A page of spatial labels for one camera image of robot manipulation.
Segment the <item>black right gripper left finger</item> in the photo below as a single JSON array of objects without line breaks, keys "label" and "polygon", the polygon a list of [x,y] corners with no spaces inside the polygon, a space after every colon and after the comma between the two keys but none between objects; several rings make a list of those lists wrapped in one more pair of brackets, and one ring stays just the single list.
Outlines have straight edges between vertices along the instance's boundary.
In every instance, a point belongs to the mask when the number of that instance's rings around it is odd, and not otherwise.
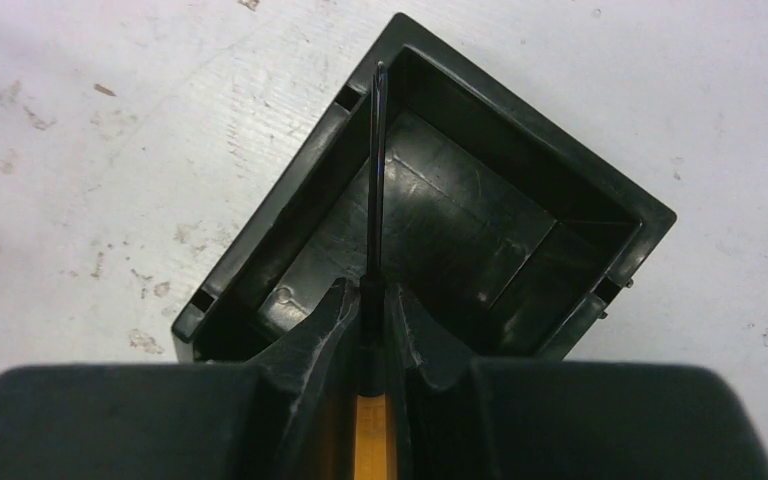
[{"label": "black right gripper left finger", "polygon": [[359,298],[337,280],[243,363],[0,375],[0,479],[348,479]]}]

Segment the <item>orange handled screwdriver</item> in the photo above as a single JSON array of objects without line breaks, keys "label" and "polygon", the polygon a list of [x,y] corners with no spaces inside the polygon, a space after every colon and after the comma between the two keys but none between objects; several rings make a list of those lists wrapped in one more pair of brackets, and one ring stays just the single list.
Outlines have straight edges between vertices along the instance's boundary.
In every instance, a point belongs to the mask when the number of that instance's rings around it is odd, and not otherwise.
[{"label": "orange handled screwdriver", "polygon": [[386,282],[382,271],[388,67],[376,63],[370,88],[370,154],[366,268],[360,279],[359,381],[356,400],[353,477],[393,479],[383,336]]}]

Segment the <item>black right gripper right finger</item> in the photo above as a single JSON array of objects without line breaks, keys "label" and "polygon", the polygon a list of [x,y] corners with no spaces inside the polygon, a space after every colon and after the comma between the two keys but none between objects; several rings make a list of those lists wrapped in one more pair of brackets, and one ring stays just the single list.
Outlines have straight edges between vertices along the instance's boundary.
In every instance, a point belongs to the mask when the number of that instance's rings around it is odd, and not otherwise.
[{"label": "black right gripper right finger", "polygon": [[738,396],[687,365],[481,356],[393,285],[402,479],[768,479]]}]

